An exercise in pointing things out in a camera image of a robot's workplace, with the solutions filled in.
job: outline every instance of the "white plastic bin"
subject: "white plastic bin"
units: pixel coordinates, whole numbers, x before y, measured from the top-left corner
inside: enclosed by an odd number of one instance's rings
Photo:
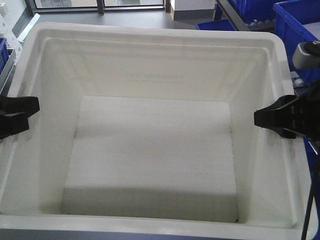
[[[0,227],[298,239],[303,141],[253,121],[292,92],[269,33],[37,24],[9,96],[40,111],[1,143]]]

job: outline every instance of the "black cable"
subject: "black cable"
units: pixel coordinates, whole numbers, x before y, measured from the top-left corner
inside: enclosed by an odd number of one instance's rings
[[[306,211],[305,211],[301,240],[306,240],[306,238],[307,238],[311,208],[312,208],[312,203],[313,203],[316,188],[317,188],[317,181],[318,181],[318,175],[319,175],[319,170],[320,170],[320,147],[318,148],[317,154],[318,155],[316,157],[316,162],[315,162],[315,165],[313,168],[313,175],[311,178],[311,186],[310,186],[310,192],[309,192],[309,197],[308,197],[308,203],[307,203]]]

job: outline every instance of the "white foam block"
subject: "white foam block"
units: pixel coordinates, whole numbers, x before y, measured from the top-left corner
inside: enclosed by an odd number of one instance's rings
[[[82,99],[64,213],[235,222],[236,191],[227,103]]]

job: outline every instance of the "gray floor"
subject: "gray floor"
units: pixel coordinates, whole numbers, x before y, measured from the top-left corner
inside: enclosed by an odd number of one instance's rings
[[[155,29],[196,29],[196,23],[211,18],[173,21],[164,10],[106,12],[103,16],[96,12],[84,13],[42,13],[37,23],[57,22],[106,26],[125,26]]]

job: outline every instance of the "blue plastic crate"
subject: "blue plastic crate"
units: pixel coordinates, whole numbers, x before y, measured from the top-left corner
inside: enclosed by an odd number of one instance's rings
[[[0,72],[2,72],[9,59],[6,42],[7,39],[5,37],[0,37]]]
[[[273,20],[276,12],[273,10],[275,3],[283,0],[228,0],[243,21],[252,22]]]
[[[205,21],[196,24],[198,30],[235,31],[228,19]]]
[[[288,62],[294,68],[292,58],[299,43],[317,40],[303,25],[320,22],[320,0],[289,0],[276,3],[275,34],[284,42]],[[306,84],[320,80],[320,68],[296,72]]]

